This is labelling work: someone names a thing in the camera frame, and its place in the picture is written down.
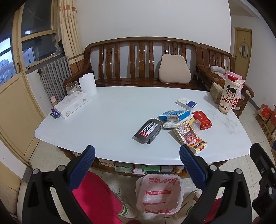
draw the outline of shoe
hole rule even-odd
[[[172,217],[176,220],[187,217],[201,194],[202,192],[199,190],[192,191],[182,202],[181,209],[177,213],[174,213]]]
[[[126,224],[142,224],[142,223],[136,219],[133,219],[133,220],[128,221]]]
[[[128,203],[126,203],[117,193],[112,193],[119,199],[119,201],[123,204],[125,207],[124,211],[121,214],[118,214],[119,216],[123,216],[126,218],[135,218],[137,216],[137,210],[130,206]]]

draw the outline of screw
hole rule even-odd
[[[64,171],[65,170],[65,166],[64,165],[60,165],[57,168],[58,171]]]
[[[38,174],[38,172],[39,172],[39,169],[34,169],[33,170],[33,174]]]
[[[236,169],[236,172],[237,172],[238,174],[242,174],[242,170],[241,170],[241,169]]]
[[[210,165],[210,169],[211,169],[212,171],[216,171],[216,170],[217,170],[217,167],[216,167],[215,165]]]
[[[270,188],[268,189],[268,193],[269,193],[270,195],[272,195],[272,187],[270,187]]]

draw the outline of radiator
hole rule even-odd
[[[68,57],[58,58],[42,66],[38,69],[38,73],[49,100],[52,96],[55,96],[58,103],[62,101],[67,95],[62,84],[67,78],[72,76]]]

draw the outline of tiled floor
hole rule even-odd
[[[271,153],[271,147],[264,135],[260,125],[255,119],[256,110],[255,108],[248,102],[242,115],[239,120],[246,130],[250,140],[252,143],[259,142],[266,153],[270,156],[271,160],[273,160],[273,156]],[[54,170],[58,165],[68,164],[69,159],[61,152],[56,146],[50,145],[45,142],[40,142],[34,151],[30,164],[33,168],[39,168],[41,171],[51,171]],[[259,192],[259,180],[261,178],[257,168],[255,167],[253,161],[250,156],[243,156],[236,159],[229,160],[226,164],[221,166],[221,170],[225,171],[233,171],[236,168],[240,168],[243,171],[245,176],[251,201],[257,197]],[[90,169],[89,171],[94,172],[102,180],[110,187],[110,189],[118,194],[120,194],[128,203],[130,203],[133,207],[136,206],[136,194],[135,187],[137,178],[135,177],[127,177],[121,176],[117,174],[110,174],[106,172],[101,172],[98,170]],[[184,197],[186,197],[191,191],[195,190],[191,179],[182,179],[182,185],[184,188]],[[18,217],[21,220],[22,218],[22,204],[24,200],[24,195],[26,191],[27,184],[25,182],[21,183],[19,197],[18,197],[18,205],[17,205],[17,213]],[[63,220],[68,221],[68,218],[61,206],[61,203],[57,197],[57,193],[55,189],[51,189],[54,201],[56,203],[57,209]],[[222,196],[222,189],[219,190],[218,198]],[[252,210],[253,218],[256,216],[256,212]],[[183,220],[176,221],[169,215],[157,215],[157,214],[149,214],[138,211],[137,220],[141,221],[143,224],[178,224]],[[129,219],[121,218],[122,222],[125,224]]]

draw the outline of blue gripper pad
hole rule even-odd
[[[77,189],[84,176],[95,159],[95,148],[88,145],[80,156],[80,160],[69,174],[68,189],[70,191]]]
[[[195,186],[204,191],[206,188],[206,174],[200,168],[189,147],[186,145],[181,146],[179,156]]]

